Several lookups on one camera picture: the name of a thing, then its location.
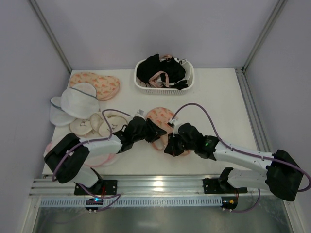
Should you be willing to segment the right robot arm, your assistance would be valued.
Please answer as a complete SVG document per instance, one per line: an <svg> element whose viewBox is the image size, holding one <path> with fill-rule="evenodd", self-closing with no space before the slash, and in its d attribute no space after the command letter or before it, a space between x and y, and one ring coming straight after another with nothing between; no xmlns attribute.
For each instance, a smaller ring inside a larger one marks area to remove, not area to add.
<svg viewBox="0 0 311 233"><path fill-rule="evenodd" d="M164 149L166 154L176 157L185 151L193 151L202 159L228 162L244 168L225 168L218 179L222 190L246 187L265 189L280 199L295 200L303 173L288 152L252 151L235 147L215 136L202 135L189 123L168 125L173 132L168 135L168 144Z"/></svg>

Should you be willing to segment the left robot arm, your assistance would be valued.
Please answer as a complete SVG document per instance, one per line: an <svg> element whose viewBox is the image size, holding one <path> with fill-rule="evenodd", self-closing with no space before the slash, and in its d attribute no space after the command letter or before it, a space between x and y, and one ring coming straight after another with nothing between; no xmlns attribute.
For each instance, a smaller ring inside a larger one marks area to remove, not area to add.
<svg viewBox="0 0 311 233"><path fill-rule="evenodd" d="M103 179L86 159L104 154L119 154L130 150L134 143L145 140L152 143L167 134L149 118L135 116L121 130L107 138L82 139L74 133L64 136L44 156L52 171L52 180L59 183L75 182L92 194L103 186Z"/></svg>

